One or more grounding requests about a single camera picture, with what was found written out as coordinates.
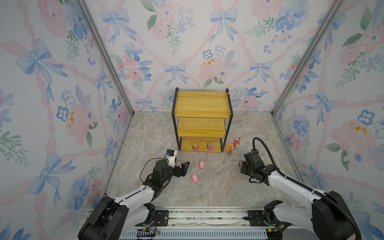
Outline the colourful robot toy green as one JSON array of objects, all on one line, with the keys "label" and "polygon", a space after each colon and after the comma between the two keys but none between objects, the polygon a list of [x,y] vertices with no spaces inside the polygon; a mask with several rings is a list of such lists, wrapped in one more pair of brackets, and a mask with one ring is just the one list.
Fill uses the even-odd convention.
[{"label": "colourful robot toy green", "polygon": [[198,152],[200,150],[199,145],[197,143],[192,143],[192,148],[195,152]]}]

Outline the colourful robot toy pink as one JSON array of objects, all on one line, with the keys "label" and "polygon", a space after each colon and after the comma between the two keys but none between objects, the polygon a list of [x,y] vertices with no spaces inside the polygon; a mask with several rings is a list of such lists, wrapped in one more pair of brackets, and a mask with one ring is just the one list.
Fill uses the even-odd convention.
[{"label": "colourful robot toy pink", "polygon": [[209,152],[213,151],[214,148],[213,148],[212,142],[207,142],[207,149],[208,149]]}]

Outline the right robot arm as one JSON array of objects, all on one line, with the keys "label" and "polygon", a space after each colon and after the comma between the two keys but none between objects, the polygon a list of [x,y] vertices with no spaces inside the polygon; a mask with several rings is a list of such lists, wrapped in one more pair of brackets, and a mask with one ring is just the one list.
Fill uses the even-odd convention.
[{"label": "right robot arm", "polygon": [[262,216],[248,217],[250,222],[263,221],[276,234],[294,225],[314,233],[320,240],[362,239],[358,224],[341,195],[312,188],[273,164],[265,165],[256,149],[244,154],[244,158],[241,174],[248,176],[250,183],[278,189],[302,204],[299,208],[274,200],[265,205]]}]

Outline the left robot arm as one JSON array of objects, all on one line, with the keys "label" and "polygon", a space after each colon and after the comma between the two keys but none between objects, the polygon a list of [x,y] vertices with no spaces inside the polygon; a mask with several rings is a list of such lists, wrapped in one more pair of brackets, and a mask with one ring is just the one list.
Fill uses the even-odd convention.
[{"label": "left robot arm", "polygon": [[80,232],[79,240],[118,240],[122,233],[142,224],[155,223],[156,207],[151,203],[171,181],[172,177],[184,177],[190,163],[171,164],[175,157],[158,160],[153,172],[136,190],[115,199],[105,196],[88,217]]}]

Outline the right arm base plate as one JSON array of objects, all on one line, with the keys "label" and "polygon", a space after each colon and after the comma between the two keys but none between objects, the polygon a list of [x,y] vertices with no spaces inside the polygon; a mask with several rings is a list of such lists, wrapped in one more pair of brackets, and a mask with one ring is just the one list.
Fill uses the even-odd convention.
[{"label": "right arm base plate", "polygon": [[266,227],[266,218],[263,210],[249,210],[247,216],[244,217],[245,221],[250,223],[251,227]]}]

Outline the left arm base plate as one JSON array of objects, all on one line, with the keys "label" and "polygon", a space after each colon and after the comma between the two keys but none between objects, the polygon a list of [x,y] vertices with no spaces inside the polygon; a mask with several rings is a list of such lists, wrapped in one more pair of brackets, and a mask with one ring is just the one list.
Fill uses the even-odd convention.
[{"label": "left arm base plate", "polygon": [[142,226],[146,227],[167,227],[169,222],[168,210],[151,210]]}]

